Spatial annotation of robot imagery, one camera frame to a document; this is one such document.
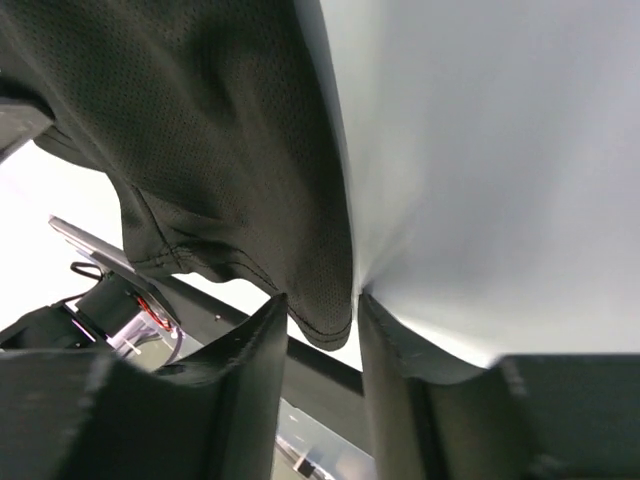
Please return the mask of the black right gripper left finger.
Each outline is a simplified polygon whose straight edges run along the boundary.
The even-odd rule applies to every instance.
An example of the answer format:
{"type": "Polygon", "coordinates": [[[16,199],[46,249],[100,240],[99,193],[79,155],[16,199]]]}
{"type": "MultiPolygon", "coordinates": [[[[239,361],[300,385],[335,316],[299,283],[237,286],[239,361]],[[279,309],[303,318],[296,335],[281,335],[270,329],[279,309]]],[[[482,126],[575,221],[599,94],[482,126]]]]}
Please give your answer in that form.
{"type": "Polygon", "coordinates": [[[277,295],[153,372],[101,350],[4,353],[2,477],[269,478],[286,327],[277,295]]]}

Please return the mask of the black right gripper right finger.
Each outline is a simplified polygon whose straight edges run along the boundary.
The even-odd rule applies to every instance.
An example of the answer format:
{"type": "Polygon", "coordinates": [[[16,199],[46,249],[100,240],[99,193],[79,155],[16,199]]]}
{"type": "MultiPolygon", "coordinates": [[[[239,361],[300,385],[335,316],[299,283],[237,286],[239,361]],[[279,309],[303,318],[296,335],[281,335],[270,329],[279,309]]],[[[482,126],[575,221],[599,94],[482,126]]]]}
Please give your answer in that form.
{"type": "Polygon", "coordinates": [[[467,363],[372,296],[358,329],[382,479],[635,479],[639,359],[508,355],[467,363]]]}

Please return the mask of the black t shirt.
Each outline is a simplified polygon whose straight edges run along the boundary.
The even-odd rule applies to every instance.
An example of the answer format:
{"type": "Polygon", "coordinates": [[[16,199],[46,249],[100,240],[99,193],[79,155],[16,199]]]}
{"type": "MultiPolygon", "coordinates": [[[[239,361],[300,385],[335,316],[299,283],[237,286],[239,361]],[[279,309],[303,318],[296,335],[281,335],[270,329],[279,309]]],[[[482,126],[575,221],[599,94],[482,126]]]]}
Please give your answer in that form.
{"type": "Polygon", "coordinates": [[[311,344],[346,343],[342,166],[293,2],[5,1],[1,88],[108,176],[136,270],[285,293],[311,344]]]}

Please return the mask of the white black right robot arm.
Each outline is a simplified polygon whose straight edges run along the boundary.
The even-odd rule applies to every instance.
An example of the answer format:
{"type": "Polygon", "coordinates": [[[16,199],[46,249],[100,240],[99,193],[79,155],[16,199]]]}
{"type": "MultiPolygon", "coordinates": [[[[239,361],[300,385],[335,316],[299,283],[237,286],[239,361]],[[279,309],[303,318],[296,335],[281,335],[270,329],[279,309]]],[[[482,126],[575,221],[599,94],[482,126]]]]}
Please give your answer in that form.
{"type": "Polygon", "coordinates": [[[639,359],[511,355],[483,369],[360,297],[361,371],[176,282],[111,275],[1,334],[5,479],[265,479],[291,366],[369,435],[378,479],[635,479],[639,359]]]}

